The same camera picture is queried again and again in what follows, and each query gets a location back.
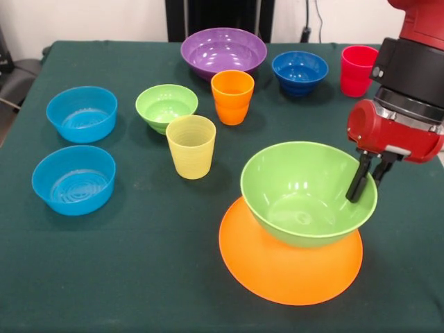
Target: light green bowl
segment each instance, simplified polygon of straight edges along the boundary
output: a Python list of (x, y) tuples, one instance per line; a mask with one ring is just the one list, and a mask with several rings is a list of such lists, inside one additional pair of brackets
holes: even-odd
[(175, 118), (195, 113), (198, 98), (182, 85), (156, 85), (142, 92), (136, 100), (137, 113), (148, 125), (165, 135)]
[(256, 220), (275, 238), (303, 248), (324, 246), (356, 230), (375, 211), (377, 188), (369, 174), (358, 203), (345, 197), (358, 165), (324, 144), (276, 144), (247, 162), (241, 192)]

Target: purple bowl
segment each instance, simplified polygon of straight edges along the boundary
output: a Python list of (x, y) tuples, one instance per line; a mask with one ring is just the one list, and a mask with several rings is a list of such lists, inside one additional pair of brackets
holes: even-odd
[(266, 45), (260, 38), (235, 28), (198, 31), (180, 47), (184, 60), (206, 81), (228, 69), (251, 74), (265, 60), (266, 52)]

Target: orange plate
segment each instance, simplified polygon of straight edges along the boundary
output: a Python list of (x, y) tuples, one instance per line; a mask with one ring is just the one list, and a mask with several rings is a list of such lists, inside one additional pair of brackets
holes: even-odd
[(242, 197), (223, 217), (219, 248), (237, 281), (285, 305), (313, 305), (338, 296), (352, 284), (362, 263), (358, 231), (322, 248), (294, 248), (272, 238)]

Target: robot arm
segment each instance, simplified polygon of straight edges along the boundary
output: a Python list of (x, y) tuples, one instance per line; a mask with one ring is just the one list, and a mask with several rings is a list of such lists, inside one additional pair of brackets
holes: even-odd
[(346, 197), (357, 202), (372, 158), (377, 185), (397, 160), (424, 163), (444, 143), (443, 0), (388, 0), (406, 12), (400, 38), (386, 38), (370, 78), (373, 100), (359, 101), (348, 117), (348, 139), (361, 153)]

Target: green tablecloth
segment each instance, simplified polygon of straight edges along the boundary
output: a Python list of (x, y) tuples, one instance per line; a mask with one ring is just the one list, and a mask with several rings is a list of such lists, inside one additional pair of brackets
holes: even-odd
[[(269, 45), (250, 112), (231, 128), (217, 119), (209, 84), (190, 72), (179, 44), (55, 43), (0, 149), (0, 331), (442, 332), (444, 173), (437, 158), (398, 163), (385, 177), (376, 212), (361, 228), (361, 271), (329, 302), (287, 307), (263, 300), (221, 259), (219, 225), (240, 197), (240, 173), (254, 153), (309, 140), (357, 156), (345, 131), (355, 100), (339, 91), (343, 47)], [(286, 97), (273, 76), (274, 56), (292, 49), (313, 51), (330, 66), (310, 97)], [(137, 95), (160, 83), (193, 89), (197, 113), (216, 124), (214, 163), (201, 180), (176, 174), (167, 141), (135, 112)], [(70, 145), (45, 108), (77, 85), (99, 85), (119, 99), (117, 127), (96, 143), (118, 171), (106, 206), (68, 218), (33, 193), (31, 174), (47, 154)]]

